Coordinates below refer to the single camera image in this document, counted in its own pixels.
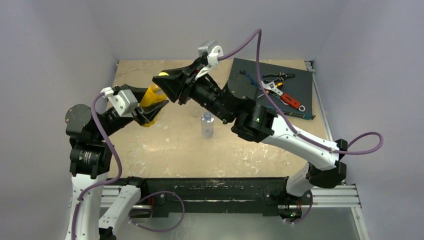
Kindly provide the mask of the yellow juice bottle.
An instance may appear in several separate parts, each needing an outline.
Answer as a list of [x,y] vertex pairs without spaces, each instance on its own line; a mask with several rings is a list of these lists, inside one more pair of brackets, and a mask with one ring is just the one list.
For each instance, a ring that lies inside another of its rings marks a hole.
[[[141,107],[147,107],[164,100],[167,100],[167,96],[157,84],[153,83],[148,87],[147,92],[145,93],[139,105]],[[142,127],[148,128],[150,126],[151,125],[144,125]]]

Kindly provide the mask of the clear bottle QR cap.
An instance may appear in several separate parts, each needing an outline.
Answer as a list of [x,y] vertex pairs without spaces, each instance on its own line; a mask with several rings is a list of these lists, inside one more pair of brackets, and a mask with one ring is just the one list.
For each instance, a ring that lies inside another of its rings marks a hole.
[[203,108],[199,105],[192,105],[190,107],[190,116],[193,118],[199,118],[203,114]]

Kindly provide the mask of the small clear water bottle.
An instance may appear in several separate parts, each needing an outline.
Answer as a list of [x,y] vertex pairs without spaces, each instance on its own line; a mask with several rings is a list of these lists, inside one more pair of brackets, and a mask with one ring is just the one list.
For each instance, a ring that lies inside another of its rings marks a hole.
[[209,139],[214,134],[214,116],[211,112],[205,112],[201,117],[201,134]]

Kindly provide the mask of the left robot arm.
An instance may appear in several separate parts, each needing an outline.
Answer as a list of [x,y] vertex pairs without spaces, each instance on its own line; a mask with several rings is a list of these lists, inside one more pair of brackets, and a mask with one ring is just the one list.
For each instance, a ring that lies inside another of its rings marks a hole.
[[68,240],[114,240],[120,224],[128,217],[130,205],[148,201],[147,188],[126,184],[106,213],[101,214],[104,187],[117,182],[123,172],[110,136],[132,122],[143,127],[153,125],[168,103],[156,84],[147,88],[127,84],[106,87],[97,99],[108,100],[111,107],[99,113],[97,101],[93,100],[91,105],[74,105],[65,115],[72,183]]

